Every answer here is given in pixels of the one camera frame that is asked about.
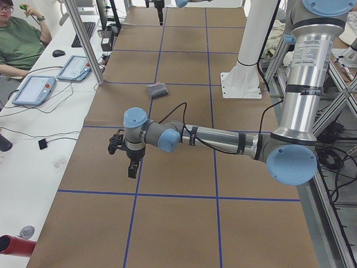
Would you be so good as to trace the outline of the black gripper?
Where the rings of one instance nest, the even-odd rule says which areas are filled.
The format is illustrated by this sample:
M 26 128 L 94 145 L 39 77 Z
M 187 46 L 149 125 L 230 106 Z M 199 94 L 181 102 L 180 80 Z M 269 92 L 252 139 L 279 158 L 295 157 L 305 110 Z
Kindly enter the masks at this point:
M 128 167 L 128 177 L 131 179 L 137 178 L 138 163 L 144 157 L 146 152 L 146 145 L 143 142 L 131 143 L 125 142 L 126 154 L 130 159 Z
M 158 19 L 160 26 L 163 25 L 163 8 L 165 7 L 164 0 L 153 0 L 154 7 L 157 9 Z

